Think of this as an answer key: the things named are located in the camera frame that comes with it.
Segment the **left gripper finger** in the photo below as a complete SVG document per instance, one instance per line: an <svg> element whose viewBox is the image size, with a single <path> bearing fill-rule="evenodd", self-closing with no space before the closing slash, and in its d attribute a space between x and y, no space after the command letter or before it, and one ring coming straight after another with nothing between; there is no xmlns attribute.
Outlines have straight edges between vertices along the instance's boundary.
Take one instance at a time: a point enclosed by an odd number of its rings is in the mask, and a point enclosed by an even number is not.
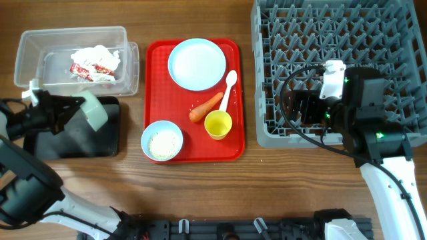
<svg viewBox="0 0 427 240"><path fill-rule="evenodd" d="M84 97L72 97L72 96L52 96L52 105L58 109L68 109L73 107L80 107L85 103Z"/></svg>
<svg viewBox="0 0 427 240"><path fill-rule="evenodd" d="M80 103L64 105L55 109L55 132L62 132L64 130L64 126L77 113L80 109L80 105Z"/></svg>

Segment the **green bowl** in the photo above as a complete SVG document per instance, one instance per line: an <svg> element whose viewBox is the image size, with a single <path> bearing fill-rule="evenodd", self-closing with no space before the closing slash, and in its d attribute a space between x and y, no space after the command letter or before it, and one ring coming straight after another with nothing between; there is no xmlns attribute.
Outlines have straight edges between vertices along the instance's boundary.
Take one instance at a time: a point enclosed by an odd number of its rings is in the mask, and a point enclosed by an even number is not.
<svg viewBox="0 0 427 240"><path fill-rule="evenodd" d="M82 97L84 102L80 105L86 121L94 131L98 131L108 121L108 115L98 98L90 91L75 93L72 97Z"/></svg>

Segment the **red snack wrapper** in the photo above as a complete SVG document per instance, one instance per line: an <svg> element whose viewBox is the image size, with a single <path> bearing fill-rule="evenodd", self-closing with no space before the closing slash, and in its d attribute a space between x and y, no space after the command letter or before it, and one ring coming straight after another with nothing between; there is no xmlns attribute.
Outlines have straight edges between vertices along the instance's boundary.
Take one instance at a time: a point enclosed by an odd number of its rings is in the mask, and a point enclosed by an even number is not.
<svg viewBox="0 0 427 240"><path fill-rule="evenodd" d="M70 72L90 82L114 81L114 72L100 65L80 65L73 63Z"/></svg>

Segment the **white tissue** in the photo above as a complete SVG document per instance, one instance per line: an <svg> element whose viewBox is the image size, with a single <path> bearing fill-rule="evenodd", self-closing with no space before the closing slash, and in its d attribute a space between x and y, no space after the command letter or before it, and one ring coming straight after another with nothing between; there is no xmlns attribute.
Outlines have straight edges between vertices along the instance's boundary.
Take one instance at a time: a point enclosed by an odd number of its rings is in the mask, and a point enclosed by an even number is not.
<svg viewBox="0 0 427 240"><path fill-rule="evenodd" d="M80 65L100 65L104 68L112 70L114 74L115 70L117 70L119 64L121 63L119 58L119 50L111 52L103 45L96 45L95 47L80 49L71 55L71 59L73 60L73 63Z"/></svg>

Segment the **yellow plastic cup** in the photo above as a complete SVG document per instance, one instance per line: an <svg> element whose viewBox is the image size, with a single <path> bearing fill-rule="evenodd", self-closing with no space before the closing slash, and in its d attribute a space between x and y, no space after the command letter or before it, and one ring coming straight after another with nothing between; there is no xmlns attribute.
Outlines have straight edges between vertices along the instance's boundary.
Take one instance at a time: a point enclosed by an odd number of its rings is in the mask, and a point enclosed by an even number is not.
<svg viewBox="0 0 427 240"><path fill-rule="evenodd" d="M232 128L232 118L226 111L215 110L208 113L204 127L208 135L214 140L221 140L226 137Z"/></svg>

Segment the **light blue bowl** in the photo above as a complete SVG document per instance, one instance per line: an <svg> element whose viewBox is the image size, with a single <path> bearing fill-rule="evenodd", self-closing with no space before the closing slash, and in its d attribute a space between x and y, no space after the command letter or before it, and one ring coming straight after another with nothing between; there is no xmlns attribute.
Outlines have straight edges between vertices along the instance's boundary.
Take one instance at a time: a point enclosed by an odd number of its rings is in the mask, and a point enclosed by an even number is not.
<svg viewBox="0 0 427 240"><path fill-rule="evenodd" d="M144 129L144 132L143 132L143 134L142 134L142 136L141 136L141 148L142 148L142 150L143 150L144 154L145 154L149 159L154 160L154 161L156 161L156 162L165 162L165 161L155 160L155 159L151 156L151 154L149 153L149 149L148 149L148 141L149 141L149 138L150 138L154 133L156 133L156 132L158 132L158 131L166 130L166 129L168 129L168 130L172 130L172 131L176 132L176 133L180 136L180 139L181 139L181 148L183 147L183 134L182 134L182 132L181 132L181 129L180 129L180 128L175 124L175 123L173 123L173 122L171 122L171 121L165 121L165 120L162 120L162 121L156 121L156 122L154 122L154 123L152 123L152 124L148 125L148 126Z"/></svg>

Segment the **white rice pile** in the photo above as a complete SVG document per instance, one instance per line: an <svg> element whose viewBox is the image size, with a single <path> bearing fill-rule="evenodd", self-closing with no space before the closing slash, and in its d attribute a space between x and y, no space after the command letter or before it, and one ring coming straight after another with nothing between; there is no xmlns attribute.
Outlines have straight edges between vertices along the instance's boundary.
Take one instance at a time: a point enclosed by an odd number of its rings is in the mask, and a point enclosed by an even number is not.
<svg viewBox="0 0 427 240"><path fill-rule="evenodd" d="M172 130L154 133L148 141L149 153L155 160L167 161L176 156L181 148L180 136Z"/></svg>

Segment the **orange carrot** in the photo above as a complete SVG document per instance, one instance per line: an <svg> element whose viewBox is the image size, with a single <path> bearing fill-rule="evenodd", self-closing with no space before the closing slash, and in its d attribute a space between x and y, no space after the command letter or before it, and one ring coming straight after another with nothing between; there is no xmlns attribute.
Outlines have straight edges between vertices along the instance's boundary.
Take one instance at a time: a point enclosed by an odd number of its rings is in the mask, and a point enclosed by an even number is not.
<svg viewBox="0 0 427 240"><path fill-rule="evenodd" d="M200 121L209 111L223 98L224 94L219 92L205 103L197 106L189 112L189 119L192 122Z"/></svg>

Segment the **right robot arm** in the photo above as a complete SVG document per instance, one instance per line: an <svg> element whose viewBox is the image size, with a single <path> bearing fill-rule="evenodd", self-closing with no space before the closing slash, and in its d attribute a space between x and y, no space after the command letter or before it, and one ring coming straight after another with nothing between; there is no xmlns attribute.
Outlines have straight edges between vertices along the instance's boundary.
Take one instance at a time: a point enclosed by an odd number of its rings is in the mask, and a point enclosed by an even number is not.
<svg viewBox="0 0 427 240"><path fill-rule="evenodd" d="M319 91L287 90L306 71L323 73ZM377 69L324 63L298 69L280 89L280 112L286 123L295 111L303 123L321 122L343 137L343 150L303 139L354 160L373 198L385 239L425 239L426 214L418 193L413 151L399 123L386 120L384 76Z"/></svg>

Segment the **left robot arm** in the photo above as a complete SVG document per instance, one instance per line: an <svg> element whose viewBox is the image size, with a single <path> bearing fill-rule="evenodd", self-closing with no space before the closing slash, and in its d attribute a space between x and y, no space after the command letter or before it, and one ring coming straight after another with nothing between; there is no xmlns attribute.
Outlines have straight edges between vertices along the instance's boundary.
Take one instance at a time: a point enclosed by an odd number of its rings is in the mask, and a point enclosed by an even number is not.
<svg viewBox="0 0 427 240"><path fill-rule="evenodd" d="M62 132L79 110L93 130L100 129L107 113L98 98L88 91L66 97L30 90L24 96L32 105L19 113L9 108L10 99L1 100L1 229L54 223L92 239L147 239L137 219L70 192L50 166L14 143L30 133Z"/></svg>

